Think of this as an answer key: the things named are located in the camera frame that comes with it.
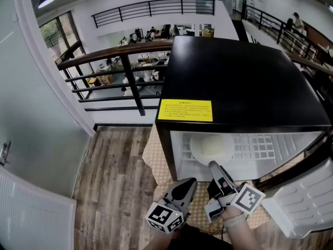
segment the staircase railing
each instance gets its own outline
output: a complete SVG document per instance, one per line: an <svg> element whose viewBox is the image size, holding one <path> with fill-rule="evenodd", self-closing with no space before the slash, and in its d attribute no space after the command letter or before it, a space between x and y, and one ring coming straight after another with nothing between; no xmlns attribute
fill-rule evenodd
<svg viewBox="0 0 333 250"><path fill-rule="evenodd" d="M312 42L291 24L252 6L243 3L242 19L245 19L259 30L268 34L284 50L300 57L309 59L318 64L324 63L325 51Z"/></svg>
<svg viewBox="0 0 333 250"><path fill-rule="evenodd" d="M133 18L160 14L214 15L214 0L151 0L93 14L96 27Z"/></svg>

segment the beige tablecloth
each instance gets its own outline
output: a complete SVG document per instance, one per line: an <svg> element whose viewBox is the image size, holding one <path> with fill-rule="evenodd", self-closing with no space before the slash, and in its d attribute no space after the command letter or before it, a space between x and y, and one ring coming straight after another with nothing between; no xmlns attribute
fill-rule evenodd
<svg viewBox="0 0 333 250"><path fill-rule="evenodd" d="M294 160L288 162L285 166L281 167L277 174L281 171L288 169L295 163L299 162L303 158L302 155L295 158ZM147 142L146 148L143 153L143 160L152 169L152 174L157 182L157 187L154 192L154 201L158 201L160 197L164 194L169 185L174 181L171 179L168 164L166 162L164 152L161 146L160 138L157 133L156 126L153 125L149 140ZM188 218L187 223L191 226L197 227L202 231L215 234L221 232L222 230L222 218L216 223L209 224L204 212L204 206L209 201L209 196L207 192L207 187L209 183L199 182L196 194L194 196L193 202L189 206L189 212L191 216ZM261 224L267 222L270 219L266 210L260 206L257 210L248 217L247 221L250 228L255 229Z"/></svg>

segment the door handle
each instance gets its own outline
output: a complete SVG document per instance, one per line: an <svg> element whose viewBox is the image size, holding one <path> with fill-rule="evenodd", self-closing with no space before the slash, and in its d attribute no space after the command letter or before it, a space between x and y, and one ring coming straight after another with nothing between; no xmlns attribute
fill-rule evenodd
<svg viewBox="0 0 333 250"><path fill-rule="evenodd" d="M7 161L8 152L10 149L11 141L7 141L3 144L2 149L0 150L0 165L4 166L6 163L9 163Z"/></svg>

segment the yellow label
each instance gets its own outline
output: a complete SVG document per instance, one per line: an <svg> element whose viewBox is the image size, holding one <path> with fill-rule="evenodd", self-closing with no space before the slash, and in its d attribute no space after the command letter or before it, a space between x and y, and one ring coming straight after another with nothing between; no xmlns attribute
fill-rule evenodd
<svg viewBox="0 0 333 250"><path fill-rule="evenodd" d="M158 119L212 122L212 102L162 99Z"/></svg>

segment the black fridge top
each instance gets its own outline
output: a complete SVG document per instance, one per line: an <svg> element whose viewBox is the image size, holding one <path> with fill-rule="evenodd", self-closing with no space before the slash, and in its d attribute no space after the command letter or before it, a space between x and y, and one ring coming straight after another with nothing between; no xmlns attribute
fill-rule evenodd
<svg viewBox="0 0 333 250"><path fill-rule="evenodd" d="M171 130L306 132L331 125L316 93L285 53L228 39L176 36L163 99L212 103L212 122L160 120L158 112L156 122Z"/></svg>

